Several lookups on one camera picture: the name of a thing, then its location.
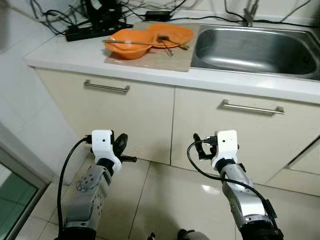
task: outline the cream cabinet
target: cream cabinet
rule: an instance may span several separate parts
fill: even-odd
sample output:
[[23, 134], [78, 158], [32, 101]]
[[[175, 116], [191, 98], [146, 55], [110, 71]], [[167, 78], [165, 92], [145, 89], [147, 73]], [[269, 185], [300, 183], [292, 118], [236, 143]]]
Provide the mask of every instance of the cream cabinet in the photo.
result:
[[314, 173], [284, 168], [269, 180], [266, 185], [279, 189], [320, 196], [320, 175]]
[[174, 88], [126, 79], [37, 69], [79, 138], [95, 129], [128, 134], [123, 154], [170, 163]]
[[289, 167], [293, 170], [320, 175], [320, 138], [302, 152]]
[[[177, 87], [171, 164], [193, 169], [186, 150], [194, 133], [203, 139], [234, 129], [239, 162], [256, 183], [265, 184], [320, 135], [319, 119], [316, 104]], [[209, 161], [200, 162], [195, 150], [191, 156], [212, 173]]]

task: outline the green tile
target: green tile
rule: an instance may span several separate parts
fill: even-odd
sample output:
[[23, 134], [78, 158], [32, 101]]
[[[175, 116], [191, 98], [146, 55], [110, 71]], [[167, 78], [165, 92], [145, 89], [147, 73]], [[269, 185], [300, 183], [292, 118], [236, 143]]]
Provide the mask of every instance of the green tile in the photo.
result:
[[36, 192], [37, 189], [34, 186], [29, 185], [28, 188], [25, 190], [24, 194], [19, 199], [18, 203], [26, 206], [33, 198]]
[[14, 208], [14, 202], [0, 199], [0, 226], [3, 225]]
[[6, 239], [24, 209], [24, 205], [0, 199], [0, 240]]
[[0, 199], [18, 202], [23, 197], [30, 184], [12, 173], [0, 188]]
[[20, 215], [24, 212], [25, 206], [14, 204], [13, 209], [7, 216], [5, 221], [0, 225], [0, 240], [6, 239], [10, 230], [14, 227], [15, 223], [19, 220]]

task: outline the chopsticks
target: chopsticks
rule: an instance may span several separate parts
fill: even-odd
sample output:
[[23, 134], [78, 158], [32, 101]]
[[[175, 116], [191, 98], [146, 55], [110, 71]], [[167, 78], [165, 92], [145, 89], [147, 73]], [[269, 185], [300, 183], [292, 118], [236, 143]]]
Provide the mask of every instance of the chopsticks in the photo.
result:
[[138, 45], [152, 45], [152, 46], [164, 47], [162, 43], [156, 43], [156, 42], [122, 41], [122, 40], [102, 40], [102, 42], [106, 44], [138, 44]]

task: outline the door frame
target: door frame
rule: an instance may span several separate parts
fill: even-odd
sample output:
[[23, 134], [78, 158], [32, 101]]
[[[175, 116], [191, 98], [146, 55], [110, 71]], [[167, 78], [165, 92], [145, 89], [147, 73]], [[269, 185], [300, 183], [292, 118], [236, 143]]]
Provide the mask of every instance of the door frame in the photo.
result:
[[41, 196], [48, 187], [48, 184], [44, 180], [42, 180], [30, 169], [21, 164], [21, 162], [22, 161], [17, 156], [15, 156], [10, 150], [8, 150], [3, 144], [0, 143], [0, 164], [37, 188], [37, 192], [29, 202], [29, 204], [26, 206], [18, 221], [11, 229], [6, 240], [14, 240], [16, 238], [21, 228], [30, 216], [31, 212], [40, 200]]

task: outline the glass door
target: glass door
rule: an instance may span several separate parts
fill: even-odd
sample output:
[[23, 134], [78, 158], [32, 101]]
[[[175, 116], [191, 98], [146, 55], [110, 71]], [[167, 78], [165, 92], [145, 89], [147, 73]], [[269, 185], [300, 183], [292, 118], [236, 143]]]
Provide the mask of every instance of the glass door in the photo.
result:
[[0, 147], [0, 240], [13, 240], [46, 184]]

